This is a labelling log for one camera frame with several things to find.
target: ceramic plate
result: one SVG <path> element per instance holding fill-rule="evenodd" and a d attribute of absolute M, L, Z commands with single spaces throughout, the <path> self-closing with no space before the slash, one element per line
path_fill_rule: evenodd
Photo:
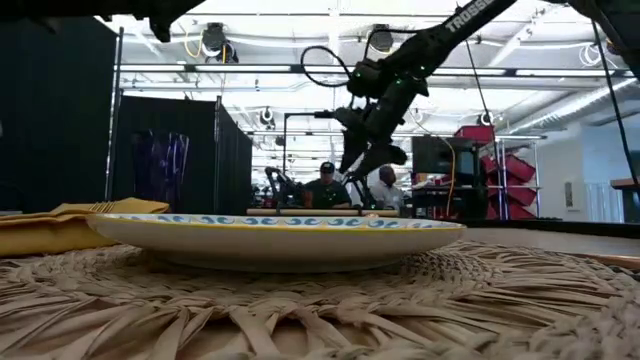
<path fill-rule="evenodd" d="M 101 235 L 173 262 L 263 272 L 352 271 L 458 240 L 464 226 L 367 217 L 235 217 L 100 214 Z"/>

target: pole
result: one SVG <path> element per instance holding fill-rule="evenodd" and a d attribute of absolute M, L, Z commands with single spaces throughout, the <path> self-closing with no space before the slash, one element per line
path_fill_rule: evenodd
<path fill-rule="evenodd" d="M 282 145 L 282 173 L 287 173 L 287 122 L 290 114 L 284 114 L 284 144 Z"/>
<path fill-rule="evenodd" d="M 122 44 L 124 43 L 124 27 L 120 27 L 118 31 L 118 44 L 116 50 L 116 80 L 113 91 L 113 110 L 111 112 L 111 129 L 109 132 L 109 163 L 107 164 L 107 189 L 105 192 L 105 200 L 113 200 L 113 172 L 115 169 L 116 157 L 116 139 L 118 138 L 118 113 L 120 112 L 120 98 L 122 91 L 120 90 L 120 68 L 122 66 Z"/>
<path fill-rule="evenodd" d="M 213 164 L 213 171 L 214 171 L 214 181 L 213 181 L 213 213 L 214 214 L 218 214 L 218 211 L 220 210 L 220 177 L 222 176 L 222 174 L 220 174 L 220 162 L 222 161 L 222 147 L 220 146 L 220 141 L 222 139 L 222 124 L 220 122 L 220 108 L 222 107 L 222 96 L 218 95 L 216 97 L 216 103 L 215 103 L 215 123 L 214 123 L 214 133 L 213 133 L 213 138 L 215 141 L 214 144 L 214 148 L 215 148 L 215 154 L 214 154 L 214 164 Z"/>
<path fill-rule="evenodd" d="M 504 190 L 504 213 L 506 219 L 510 220 L 511 216 L 509 214 L 509 193 L 507 190 L 507 145 L 505 144 L 504 140 L 500 141 L 500 144 L 502 144 L 500 151 L 502 153 L 502 186 Z"/>
<path fill-rule="evenodd" d="M 540 217 L 540 168 L 538 167 L 538 144 L 533 142 L 533 163 L 536 166 L 536 215 Z"/>
<path fill-rule="evenodd" d="M 505 216 L 504 216 L 504 195 L 503 195 L 503 187 L 502 187 L 502 176 L 500 175 L 500 171 L 501 171 L 501 162 L 500 162 L 500 152 L 498 151 L 498 145 L 497 145 L 497 141 L 499 141 L 498 139 L 496 139 L 494 137 L 494 158 L 495 161 L 494 163 L 496 164 L 496 175 L 498 175 L 498 208 L 500 210 L 500 220 L 504 220 Z"/>

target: fork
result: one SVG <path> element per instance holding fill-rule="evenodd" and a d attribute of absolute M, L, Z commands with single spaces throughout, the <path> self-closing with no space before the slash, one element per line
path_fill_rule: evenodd
<path fill-rule="evenodd" d="M 99 214 L 108 214 L 113 210 L 115 205 L 116 203 L 114 201 L 99 202 L 91 205 L 89 211 L 95 211 Z"/>

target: black partition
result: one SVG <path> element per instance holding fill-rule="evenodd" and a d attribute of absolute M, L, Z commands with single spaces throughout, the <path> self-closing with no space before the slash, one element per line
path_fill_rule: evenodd
<path fill-rule="evenodd" d="M 0 24 L 0 210 L 102 201 L 116 34 L 94 18 Z"/>
<path fill-rule="evenodd" d="M 113 174 L 113 198 L 134 194 L 132 136 L 137 131 L 175 132 L 189 137 L 182 199 L 175 213 L 213 214 L 215 188 L 215 102 L 123 96 Z"/>
<path fill-rule="evenodd" d="M 252 198 L 253 141 L 218 103 L 216 214 L 245 215 Z"/>

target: person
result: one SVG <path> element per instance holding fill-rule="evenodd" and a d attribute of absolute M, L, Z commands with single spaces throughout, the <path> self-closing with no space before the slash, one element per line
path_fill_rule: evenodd
<path fill-rule="evenodd" d="M 371 188 L 371 196 L 376 200 L 378 206 L 388 209 L 400 210 L 402 206 L 402 190 L 393 186 L 396 182 L 396 173 L 389 165 L 384 165 L 378 170 L 380 180 Z"/>
<path fill-rule="evenodd" d="M 348 209 L 351 197 L 347 189 L 333 179 L 336 167 L 330 162 L 320 165 L 320 178 L 305 185 L 305 207 L 313 209 Z"/>

